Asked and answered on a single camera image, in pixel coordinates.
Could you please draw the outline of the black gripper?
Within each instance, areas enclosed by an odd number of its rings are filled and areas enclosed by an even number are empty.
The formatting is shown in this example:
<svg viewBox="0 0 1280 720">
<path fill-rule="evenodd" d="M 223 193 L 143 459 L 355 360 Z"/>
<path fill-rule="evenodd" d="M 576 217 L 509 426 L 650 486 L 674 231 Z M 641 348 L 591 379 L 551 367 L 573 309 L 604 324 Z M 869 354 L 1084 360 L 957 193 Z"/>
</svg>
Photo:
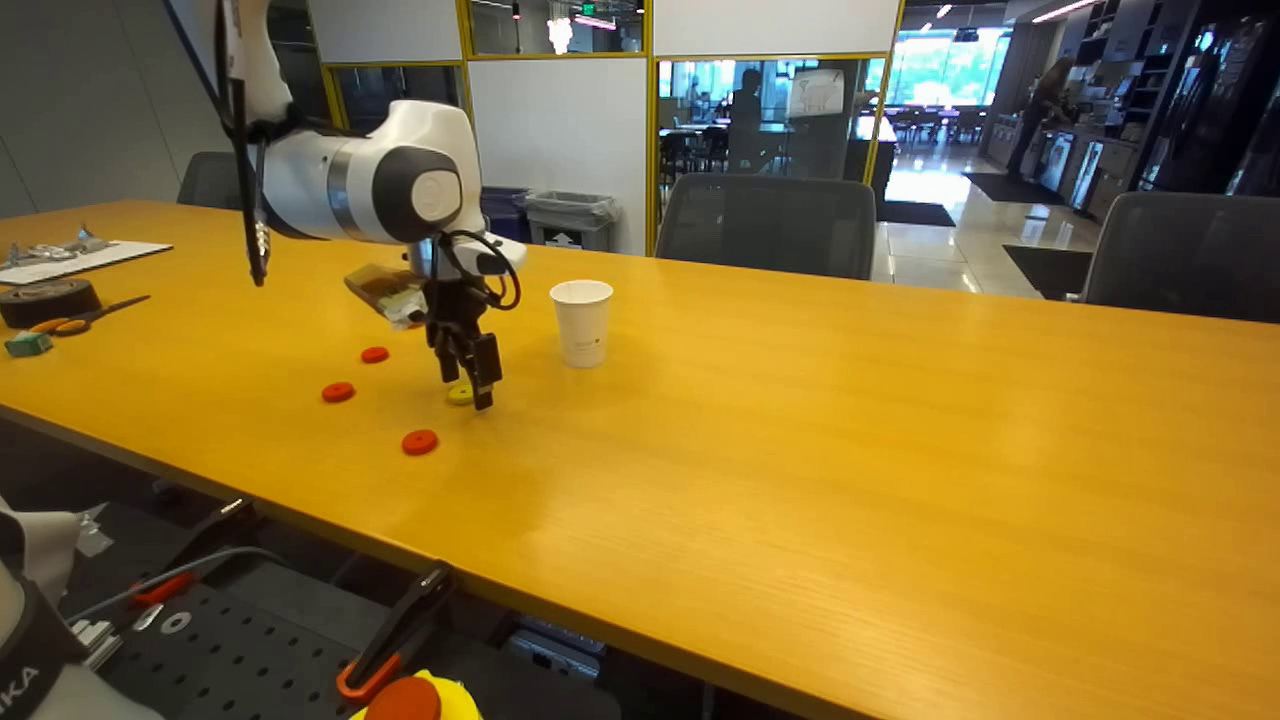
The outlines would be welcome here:
<svg viewBox="0 0 1280 720">
<path fill-rule="evenodd" d="M 430 344 L 438 350 L 438 367 L 444 389 L 461 384 L 461 360 L 477 350 L 474 363 L 474 403 L 491 409 L 491 389 L 502 379 L 502 348 L 497 337 L 481 337 L 481 315 L 488 309 L 488 292 L 477 280 L 430 280 Z"/>
</svg>

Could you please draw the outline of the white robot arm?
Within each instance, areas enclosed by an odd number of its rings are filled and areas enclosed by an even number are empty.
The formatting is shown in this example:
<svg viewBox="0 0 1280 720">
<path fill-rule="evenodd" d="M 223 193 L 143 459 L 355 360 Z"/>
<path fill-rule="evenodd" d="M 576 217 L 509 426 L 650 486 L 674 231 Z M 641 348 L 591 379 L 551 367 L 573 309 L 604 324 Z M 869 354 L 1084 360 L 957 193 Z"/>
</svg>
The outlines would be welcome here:
<svg viewBox="0 0 1280 720">
<path fill-rule="evenodd" d="M 412 292 L 388 315 L 420 324 L 440 379 L 467 379 L 474 403 L 488 409 L 502 344 L 481 315 L 506 309 L 491 275 L 515 280 L 526 249 L 488 237 L 467 110 L 393 99 L 367 135 L 303 126 L 274 46 L 267 0 L 218 0 L 214 38 L 253 280 L 267 280 L 274 227 L 403 242 Z"/>
</svg>

